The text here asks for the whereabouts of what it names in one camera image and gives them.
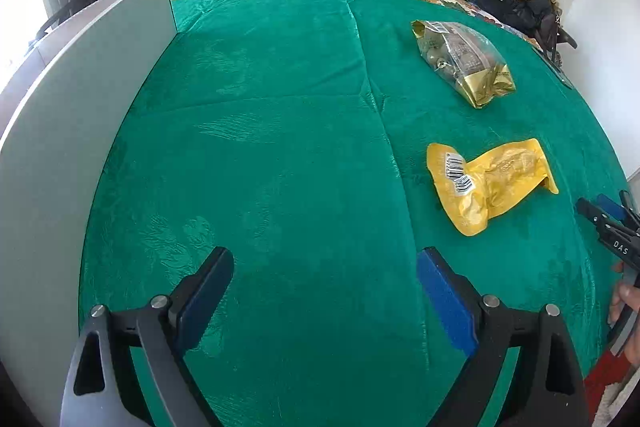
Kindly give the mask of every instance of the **green velvet cloth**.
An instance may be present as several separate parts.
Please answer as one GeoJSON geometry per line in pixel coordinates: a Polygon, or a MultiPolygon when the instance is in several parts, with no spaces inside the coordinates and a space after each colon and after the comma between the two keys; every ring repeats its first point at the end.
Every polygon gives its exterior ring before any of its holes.
{"type": "MultiPolygon", "coordinates": [[[[80,280],[90,307],[169,293],[214,245],[236,272],[186,356],[225,426],[425,425],[463,363],[415,276],[437,247],[482,294],[557,304],[583,371],[603,346],[612,255],[574,212],[626,186],[602,129],[530,44],[421,0],[175,0],[178,35],[104,166],[80,280]],[[517,92],[473,109],[420,57],[410,23],[486,35],[517,92]],[[537,138],[560,194],[537,188],[475,237],[425,165],[537,138]]],[[[492,425],[514,353],[483,419],[492,425]]],[[[145,394],[166,422],[140,357],[145,394]]]]}

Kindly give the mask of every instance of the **metal screw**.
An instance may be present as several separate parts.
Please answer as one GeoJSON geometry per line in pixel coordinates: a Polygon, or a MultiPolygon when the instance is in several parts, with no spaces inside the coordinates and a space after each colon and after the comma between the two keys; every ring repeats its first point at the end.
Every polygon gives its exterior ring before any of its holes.
{"type": "Polygon", "coordinates": [[[497,308],[500,306],[500,299],[498,299],[495,295],[485,295],[482,297],[482,302],[487,308],[497,308]]]}
{"type": "Polygon", "coordinates": [[[160,308],[164,308],[167,302],[169,302],[169,299],[166,295],[156,295],[151,299],[151,307],[158,310],[160,308]]]}
{"type": "Polygon", "coordinates": [[[558,308],[558,306],[556,306],[555,304],[547,304],[545,306],[545,310],[552,317],[558,317],[558,315],[560,314],[560,308],[558,308]]]}
{"type": "Polygon", "coordinates": [[[96,304],[93,308],[91,308],[91,311],[90,311],[91,316],[93,318],[99,317],[104,313],[105,309],[107,308],[105,308],[104,304],[96,304]]]}

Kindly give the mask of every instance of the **gold snack bag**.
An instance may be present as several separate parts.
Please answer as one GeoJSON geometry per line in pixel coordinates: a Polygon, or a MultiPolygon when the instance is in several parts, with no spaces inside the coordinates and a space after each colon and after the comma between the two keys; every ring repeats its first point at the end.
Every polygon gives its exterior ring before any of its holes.
{"type": "Polygon", "coordinates": [[[432,143],[427,168],[447,216],[464,235],[482,232],[489,219],[513,208],[541,182],[558,194],[535,138],[500,145],[469,163],[453,147],[432,143]]]}
{"type": "Polygon", "coordinates": [[[516,90],[507,63],[484,35],[456,22],[411,26],[424,60],[476,109],[516,90]]]}

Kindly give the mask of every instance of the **black bag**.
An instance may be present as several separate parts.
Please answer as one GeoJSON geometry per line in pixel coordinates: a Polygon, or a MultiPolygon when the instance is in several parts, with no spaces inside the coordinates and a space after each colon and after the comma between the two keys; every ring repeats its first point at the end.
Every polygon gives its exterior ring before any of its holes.
{"type": "Polygon", "coordinates": [[[542,50],[555,55],[559,18],[550,0],[476,0],[500,22],[536,39],[542,50]]]}

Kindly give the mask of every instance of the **barcode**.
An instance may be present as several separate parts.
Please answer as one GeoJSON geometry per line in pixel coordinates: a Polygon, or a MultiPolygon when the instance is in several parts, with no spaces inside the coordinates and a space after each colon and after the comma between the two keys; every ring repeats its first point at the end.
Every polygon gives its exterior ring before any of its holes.
{"type": "Polygon", "coordinates": [[[429,25],[429,28],[436,33],[449,33],[449,30],[447,30],[441,22],[426,21],[426,23],[429,25]]]}
{"type": "Polygon", "coordinates": [[[468,174],[464,174],[460,176],[457,180],[453,181],[453,186],[456,190],[457,196],[465,196],[469,192],[471,192],[476,186],[474,185],[474,181],[469,177],[468,174]]]}
{"type": "Polygon", "coordinates": [[[459,154],[450,152],[444,156],[444,175],[449,180],[457,180],[465,173],[464,160],[459,154]]]}

